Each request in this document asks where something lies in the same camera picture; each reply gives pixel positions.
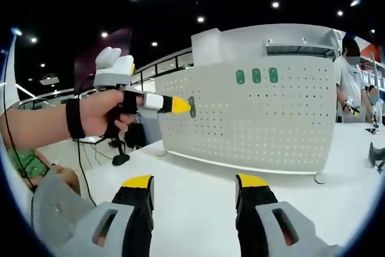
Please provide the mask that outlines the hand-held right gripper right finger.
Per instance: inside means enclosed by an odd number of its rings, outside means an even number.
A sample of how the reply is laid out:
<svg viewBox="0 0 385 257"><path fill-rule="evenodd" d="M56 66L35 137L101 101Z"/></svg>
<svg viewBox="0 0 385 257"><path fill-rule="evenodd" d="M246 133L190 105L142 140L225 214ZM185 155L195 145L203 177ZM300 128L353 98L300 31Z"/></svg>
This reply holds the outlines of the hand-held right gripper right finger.
<svg viewBox="0 0 385 257"><path fill-rule="evenodd" d="M236 221L241 256L339 256L314 223L287 202L279 202L267 181L236 175Z"/></svg>

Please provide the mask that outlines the person's left hand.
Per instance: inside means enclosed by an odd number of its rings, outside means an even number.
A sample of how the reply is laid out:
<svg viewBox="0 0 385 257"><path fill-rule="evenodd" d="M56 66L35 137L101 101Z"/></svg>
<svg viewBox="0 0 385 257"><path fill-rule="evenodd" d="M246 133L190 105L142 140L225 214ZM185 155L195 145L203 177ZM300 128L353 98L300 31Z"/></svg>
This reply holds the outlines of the person's left hand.
<svg viewBox="0 0 385 257"><path fill-rule="evenodd" d="M102 91L81 99L79 109L85 136L102 136L108 127L107 113L123 100L124 93L118 90Z"/></svg>

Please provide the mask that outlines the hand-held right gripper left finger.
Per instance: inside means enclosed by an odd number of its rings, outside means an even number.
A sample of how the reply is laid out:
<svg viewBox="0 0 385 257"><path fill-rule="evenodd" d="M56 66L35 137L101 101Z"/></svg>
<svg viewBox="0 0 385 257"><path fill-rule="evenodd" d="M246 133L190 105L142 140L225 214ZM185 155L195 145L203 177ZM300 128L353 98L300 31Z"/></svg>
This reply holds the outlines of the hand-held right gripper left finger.
<svg viewBox="0 0 385 257"><path fill-rule="evenodd" d="M152 175L124 181L111 202L101 203L79 221L74 236L64 245L64 255L149 256L153 194Z"/></svg>

